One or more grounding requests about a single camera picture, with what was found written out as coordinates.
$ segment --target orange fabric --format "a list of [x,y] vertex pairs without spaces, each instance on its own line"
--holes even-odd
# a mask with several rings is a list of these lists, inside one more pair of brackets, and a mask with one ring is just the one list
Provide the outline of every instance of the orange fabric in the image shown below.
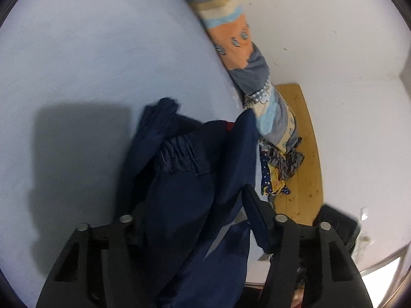
[[208,29],[207,32],[214,44],[223,47],[220,58],[226,69],[230,71],[247,67],[253,44],[244,14],[231,23]]

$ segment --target navy blue cloth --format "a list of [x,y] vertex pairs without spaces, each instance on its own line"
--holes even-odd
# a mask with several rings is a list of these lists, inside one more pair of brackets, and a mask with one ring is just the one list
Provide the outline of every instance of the navy blue cloth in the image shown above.
[[271,184],[271,173],[270,168],[268,167],[268,161],[270,158],[264,152],[261,152],[260,148],[260,161],[261,161],[261,173],[262,173],[262,180],[261,180],[261,194],[264,193],[271,194],[273,193],[273,185]]
[[240,211],[241,188],[254,185],[255,116],[244,111],[230,131],[224,121],[184,128],[173,104],[162,99],[143,115],[118,196],[129,207],[133,185],[147,184],[139,190],[146,203],[140,265],[158,307],[232,308],[246,277],[248,223],[231,226],[207,252]]

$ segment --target wooden board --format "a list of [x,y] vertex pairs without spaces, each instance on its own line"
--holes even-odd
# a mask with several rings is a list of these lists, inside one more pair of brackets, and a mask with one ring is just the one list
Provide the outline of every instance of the wooden board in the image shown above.
[[303,138],[298,150],[305,155],[305,159],[297,173],[286,183],[291,194],[276,197],[276,212],[286,214],[297,223],[312,225],[324,201],[314,129],[300,86],[282,84],[277,86],[277,90],[294,111],[298,135]]

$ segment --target metal rivet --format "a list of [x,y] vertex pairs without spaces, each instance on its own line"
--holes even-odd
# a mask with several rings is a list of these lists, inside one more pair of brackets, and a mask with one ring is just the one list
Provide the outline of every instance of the metal rivet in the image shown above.
[[286,221],[288,220],[287,216],[284,215],[284,214],[277,214],[277,215],[275,216],[275,219],[276,219],[278,222],[286,222]]
[[322,222],[320,224],[320,227],[324,230],[330,230],[331,229],[331,225],[328,222]]
[[83,231],[88,229],[88,223],[80,223],[80,224],[77,225],[76,229],[79,232],[83,232]]
[[123,215],[120,217],[120,222],[122,223],[129,223],[133,221],[133,217],[129,214]]

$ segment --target striped fabric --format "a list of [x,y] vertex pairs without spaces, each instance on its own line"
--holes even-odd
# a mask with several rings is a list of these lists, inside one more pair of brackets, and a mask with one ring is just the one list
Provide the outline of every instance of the striped fabric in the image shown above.
[[260,134],[286,153],[297,141],[295,117],[270,82],[268,65],[251,41],[242,8],[236,0],[187,1],[232,80],[244,93],[244,108],[254,110]]

